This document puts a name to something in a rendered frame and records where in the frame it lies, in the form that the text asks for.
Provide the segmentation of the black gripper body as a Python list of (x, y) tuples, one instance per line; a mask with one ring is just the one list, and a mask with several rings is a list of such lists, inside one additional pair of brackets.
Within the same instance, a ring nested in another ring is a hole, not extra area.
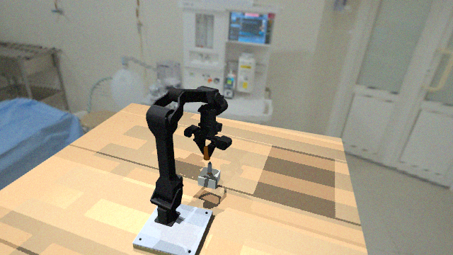
[(216, 148), (221, 150), (226, 150), (230, 145), (232, 145), (232, 139), (230, 137), (222, 135), (221, 137), (215, 136), (215, 127), (217, 121), (214, 123), (203, 123), (200, 121), (198, 126), (191, 125), (184, 130), (184, 136), (192, 137), (194, 134), (194, 139), (201, 140), (205, 138), (206, 140), (211, 141), (211, 145), (216, 146)]

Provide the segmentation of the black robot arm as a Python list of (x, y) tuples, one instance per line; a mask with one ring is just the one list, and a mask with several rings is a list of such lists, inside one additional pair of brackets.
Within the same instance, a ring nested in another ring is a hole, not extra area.
[[(177, 102), (175, 110), (165, 108), (172, 101)], [(203, 102), (197, 110), (203, 123), (214, 123), (216, 115), (228, 108), (228, 103), (218, 89), (200, 86), (197, 89), (169, 89), (153, 102), (146, 114), (147, 125), (156, 139), (156, 151), (160, 177), (151, 196), (151, 203), (158, 206), (157, 223), (172, 227), (180, 212), (176, 208), (183, 196), (183, 177), (176, 174), (173, 134), (183, 115), (185, 103)]]

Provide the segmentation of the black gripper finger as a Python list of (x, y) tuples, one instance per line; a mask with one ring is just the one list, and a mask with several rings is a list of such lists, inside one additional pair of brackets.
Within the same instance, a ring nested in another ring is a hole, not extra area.
[(206, 141), (206, 139), (205, 139), (205, 138), (202, 138), (201, 140), (193, 139), (193, 141), (195, 141), (195, 143), (196, 143), (197, 146), (199, 147), (200, 151), (201, 151), (202, 154), (204, 155), (204, 146), (205, 146), (205, 141)]
[(216, 146), (214, 146), (214, 145), (213, 145), (213, 144), (211, 144), (211, 143), (210, 143), (210, 144), (208, 144), (207, 148), (208, 148), (208, 155), (209, 155), (209, 157), (211, 157), (211, 156), (212, 156), (212, 153), (213, 153), (213, 151), (214, 151), (215, 147), (216, 147)]

